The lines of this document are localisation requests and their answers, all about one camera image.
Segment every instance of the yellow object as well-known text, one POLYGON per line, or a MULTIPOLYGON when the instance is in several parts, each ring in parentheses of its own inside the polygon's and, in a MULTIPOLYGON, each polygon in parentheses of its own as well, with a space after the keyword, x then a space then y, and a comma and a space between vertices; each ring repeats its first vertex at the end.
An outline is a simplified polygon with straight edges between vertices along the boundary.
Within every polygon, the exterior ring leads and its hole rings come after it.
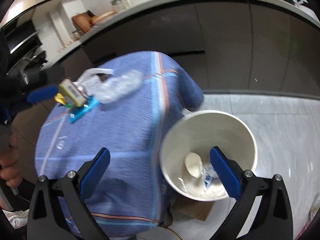
POLYGON ((58 94, 56 94, 56 95, 54 96, 54 100, 55 100, 56 102, 64 105, 64 106, 67 104, 66 98, 65 98, 62 94, 60 94, 60 93, 58 93, 58 94))
POLYGON ((73 105, 81 107, 87 102, 87 98, 78 90, 69 78, 62 81, 58 87, 61 94, 69 98, 73 105))

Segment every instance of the white bucket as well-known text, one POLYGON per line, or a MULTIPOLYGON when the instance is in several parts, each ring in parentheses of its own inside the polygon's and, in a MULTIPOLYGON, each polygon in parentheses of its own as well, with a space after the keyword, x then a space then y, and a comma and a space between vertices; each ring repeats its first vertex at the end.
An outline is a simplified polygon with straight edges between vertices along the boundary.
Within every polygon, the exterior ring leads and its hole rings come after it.
POLYGON ((202 181, 195 182, 190 178, 185 167, 184 159, 189 152, 198 154, 203 166, 210 165, 209 151, 214 146, 218 146, 228 159, 235 160, 243 170, 255 170, 257 145, 244 122, 220 111, 199 111, 179 120, 164 138, 160 165, 167 182, 180 194, 199 201, 228 197, 219 179, 214 181, 210 192, 195 192, 199 184, 202 186, 202 181))

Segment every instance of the blue gripper pad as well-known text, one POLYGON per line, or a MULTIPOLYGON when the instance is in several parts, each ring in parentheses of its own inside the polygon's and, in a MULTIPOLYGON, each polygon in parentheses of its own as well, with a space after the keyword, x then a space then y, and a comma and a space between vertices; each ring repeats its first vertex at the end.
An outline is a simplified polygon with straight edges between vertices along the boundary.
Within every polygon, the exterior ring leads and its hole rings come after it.
POLYGON ((92 196, 94 190, 96 189, 103 174, 110 164, 110 158, 111 156, 109 150, 105 149, 81 180, 80 197, 82 201, 92 196))
POLYGON ((210 150, 210 163, 216 171, 219 179, 221 180, 224 188, 226 189, 229 197, 233 197, 236 200, 241 197, 241 186, 238 177, 229 167, 226 159, 220 154, 220 149, 215 146, 210 150))
POLYGON ((57 86, 47 86, 44 88, 40 88, 30 92, 30 94, 27 97, 27 102, 29 104, 34 105, 43 100, 53 98, 57 93, 58 93, 57 86))

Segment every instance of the finger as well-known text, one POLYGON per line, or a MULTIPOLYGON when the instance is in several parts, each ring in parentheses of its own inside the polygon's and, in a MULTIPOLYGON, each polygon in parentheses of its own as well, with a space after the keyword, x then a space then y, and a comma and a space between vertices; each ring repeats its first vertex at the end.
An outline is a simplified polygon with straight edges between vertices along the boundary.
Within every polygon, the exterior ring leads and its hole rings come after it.
POLYGON ((18 176, 15 177, 14 179, 10 179, 9 181, 7 181, 7 185, 9 187, 17 187, 20 185, 21 182, 22 182, 22 176, 18 174, 18 176))
POLYGON ((9 143, 12 147, 17 146, 17 137, 14 134, 10 136, 9 143))
POLYGON ((8 210, 9 208, 6 206, 4 200, 0 197, 0 207, 2 207, 3 210, 8 210))
POLYGON ((3 168, 11 166, 18 161, 18 152, 16 148, 9 148, 0 154, 0 165, 3 168))
POLYGON ((0 170, 0 177, 4 180, 14 179, 19 174, 18 162, 0 170))

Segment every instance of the white spoon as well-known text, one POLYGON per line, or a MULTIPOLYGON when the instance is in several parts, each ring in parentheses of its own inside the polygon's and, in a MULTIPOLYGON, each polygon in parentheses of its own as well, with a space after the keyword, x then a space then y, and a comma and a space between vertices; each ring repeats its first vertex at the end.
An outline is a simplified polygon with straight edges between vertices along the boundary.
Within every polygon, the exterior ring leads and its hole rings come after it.
POLYGON ((184 164, 189 174, 195 178, 200 178, 202 173, 202 160, 196 153, 189 152, 184 158, 184 164))

